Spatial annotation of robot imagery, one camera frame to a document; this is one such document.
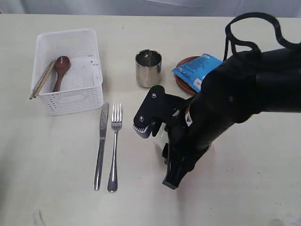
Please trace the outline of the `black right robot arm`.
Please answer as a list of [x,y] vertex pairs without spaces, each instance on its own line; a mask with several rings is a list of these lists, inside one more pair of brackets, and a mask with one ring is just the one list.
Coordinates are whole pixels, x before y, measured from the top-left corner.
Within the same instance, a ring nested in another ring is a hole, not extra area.
[[167,126],[163,184],[176,189],[223,132],[262,112],[301,111],[301,52],[287,48],[231,56],[203,80],[201,90]]

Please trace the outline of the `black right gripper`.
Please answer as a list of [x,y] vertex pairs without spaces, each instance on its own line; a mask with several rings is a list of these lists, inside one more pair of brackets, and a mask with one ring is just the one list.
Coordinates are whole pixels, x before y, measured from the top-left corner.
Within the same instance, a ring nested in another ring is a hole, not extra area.
[[172,190],[178,188],[186,174],[211,147],[212,141],[201,126],[205,112],[189,105],[180,111],[176,124],[168,128],[168,144],[162,151],[167,164],[162,184]]

